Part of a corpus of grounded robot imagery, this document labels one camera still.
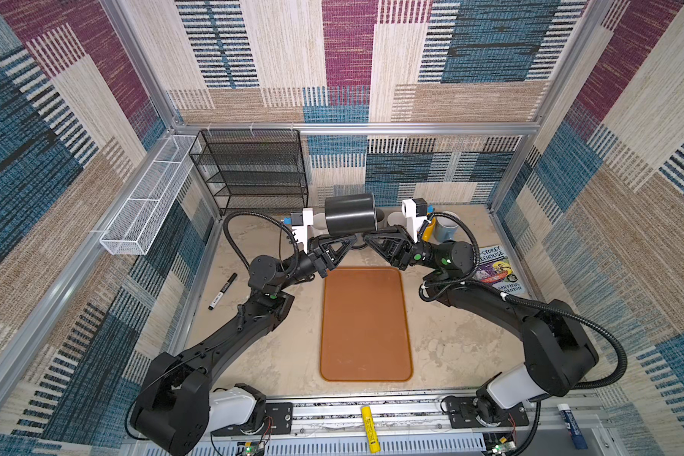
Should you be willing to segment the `blue speckled mug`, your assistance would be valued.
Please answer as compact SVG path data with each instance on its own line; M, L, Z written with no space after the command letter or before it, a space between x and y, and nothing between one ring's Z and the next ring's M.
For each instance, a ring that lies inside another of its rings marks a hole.
M436 226L433 231L433 237L439 243L453 241L455 234L460 228L459 224L451 218L440 216L435 218L435 224Z

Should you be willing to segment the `white mug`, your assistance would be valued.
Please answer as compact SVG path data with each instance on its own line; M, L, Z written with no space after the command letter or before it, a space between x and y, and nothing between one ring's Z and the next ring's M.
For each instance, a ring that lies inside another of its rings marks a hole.
M325 231L327 229L326 218L324 213L313 215L313 228L317 231Z

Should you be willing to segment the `purple mug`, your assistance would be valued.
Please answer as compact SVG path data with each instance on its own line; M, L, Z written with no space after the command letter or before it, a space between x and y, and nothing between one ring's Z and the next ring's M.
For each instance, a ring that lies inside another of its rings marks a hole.
M392 212L387 217L388 226L406 226L406 217L402 212Z

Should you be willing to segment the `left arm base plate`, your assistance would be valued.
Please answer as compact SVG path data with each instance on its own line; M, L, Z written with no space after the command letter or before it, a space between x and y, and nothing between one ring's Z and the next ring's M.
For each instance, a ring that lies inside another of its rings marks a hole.
M270 402L263 408L261 429L258 435L277 436L292 432L294 404L292 402Z

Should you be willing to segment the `yellow mug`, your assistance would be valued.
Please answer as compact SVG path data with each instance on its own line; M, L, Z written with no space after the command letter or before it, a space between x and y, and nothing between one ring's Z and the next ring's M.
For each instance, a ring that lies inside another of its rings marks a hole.
M429 224L427 225L426 229L424 230L423 235L421 237L421 239L423 239L423 241L430 241L431 240L433 233L434 233L434 230L435 230L435 226L436 226L436 220L431 220L429 222Z

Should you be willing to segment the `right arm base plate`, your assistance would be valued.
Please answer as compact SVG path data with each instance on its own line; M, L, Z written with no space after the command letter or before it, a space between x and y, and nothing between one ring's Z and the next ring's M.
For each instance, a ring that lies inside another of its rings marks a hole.
M477 396L446 396L440 408L448 419L452 429L483 429L511 427L528 427L530 420L522 405L509 410L500 408L495 402Z

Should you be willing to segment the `grey mug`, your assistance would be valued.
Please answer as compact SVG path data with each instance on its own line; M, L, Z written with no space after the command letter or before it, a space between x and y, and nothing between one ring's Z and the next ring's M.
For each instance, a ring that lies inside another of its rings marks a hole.
M376 219L376 223L378 225L380 225L385 220L385 213L382 209L380 209L380 208L375 209L375 219Z

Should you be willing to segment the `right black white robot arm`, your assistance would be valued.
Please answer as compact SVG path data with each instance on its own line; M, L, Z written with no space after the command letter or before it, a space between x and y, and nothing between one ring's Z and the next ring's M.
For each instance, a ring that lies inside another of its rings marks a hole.
M465 232L466 241L431 243L423 240L421 229L400 225L367 232L363 239L394 267L429 269L419 287L421 300L478 315L522 343L524 362L496 374L476 393L473 407L483 425L499 424L524 402L604 388L623 378L627 353L611 332L562 300L544 304L476 279L478 241L458 217L447 218Z

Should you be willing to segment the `black mug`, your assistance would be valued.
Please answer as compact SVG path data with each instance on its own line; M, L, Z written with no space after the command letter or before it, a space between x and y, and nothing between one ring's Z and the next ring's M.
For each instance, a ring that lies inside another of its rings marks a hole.
M356 235L377 229L374 195L371 193L326 199L325 222L330 235Z

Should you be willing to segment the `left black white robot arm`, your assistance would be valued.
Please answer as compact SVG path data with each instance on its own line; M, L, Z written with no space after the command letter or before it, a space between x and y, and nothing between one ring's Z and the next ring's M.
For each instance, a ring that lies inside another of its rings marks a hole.
M205 433L233 427L254 434L267 425L266 397L246 384L214 391L222 373L257 340L288 317L294 297L285 288L326 277L356 242L351 230L313 237L301 244L281 224L293 254L285 260L261 255L242 260L250 293L234 318L195 346L160 353L147 370L142 389L129 406L125 429L135 440L149 440L171 455L188 454Z

